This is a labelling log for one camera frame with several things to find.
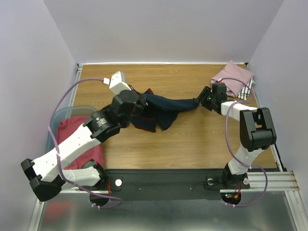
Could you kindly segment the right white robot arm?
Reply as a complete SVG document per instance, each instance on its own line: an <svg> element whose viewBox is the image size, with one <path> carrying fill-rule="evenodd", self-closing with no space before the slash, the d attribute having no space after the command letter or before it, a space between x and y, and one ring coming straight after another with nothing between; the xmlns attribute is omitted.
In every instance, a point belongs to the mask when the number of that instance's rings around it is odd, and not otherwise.
<svg viewBox="0 0 308 231"><path fill-rule="evenodd" d="M222 82L212 87L205 86L197 97L198 103L209 111L215 111L226 117L225 137L229 151L228 121L239 121L241 145L237 153L231 153L232 160L226 164L221 176L224 187L247 182L246 176L252 163L264 150L275 144L277 135L270 110L266 107L256 108L227 99L227 88Z"/></svg>

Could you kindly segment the navy basketball tank top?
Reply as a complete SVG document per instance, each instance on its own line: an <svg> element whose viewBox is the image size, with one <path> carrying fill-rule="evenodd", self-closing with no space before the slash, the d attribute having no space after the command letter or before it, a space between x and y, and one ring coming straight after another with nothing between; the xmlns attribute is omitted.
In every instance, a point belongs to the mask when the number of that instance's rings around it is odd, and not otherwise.
<svg viewBox="0 0 308 231"><path fill-rule="evenodd" d="M173 100L155 95L151 89L144 92L147 106L143 112L132 118L132 124L137 129L156 132L156 127L167 130L177 119L178 114L194 110L199 103L196 99Z"/></svg>

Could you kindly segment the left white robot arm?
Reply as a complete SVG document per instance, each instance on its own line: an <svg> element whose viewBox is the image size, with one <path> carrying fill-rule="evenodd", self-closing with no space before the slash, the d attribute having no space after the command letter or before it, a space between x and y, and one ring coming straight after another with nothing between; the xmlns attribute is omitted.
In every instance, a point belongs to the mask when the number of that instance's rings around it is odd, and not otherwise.
<svg viewBox="0 0 308 231"><path fill-rule="evenodd" d="M57 196L61 190L74 186L88 192L91 187L103 189L108 175L99 165L84 169L65 170L65 167L89 149L100 145L129 126L134 116L146 107L146 96L133 90L123 90L111 104L94 112L76 131L61 143L34 160L25 159L21 167L29 184L41 202Z"/></svg>

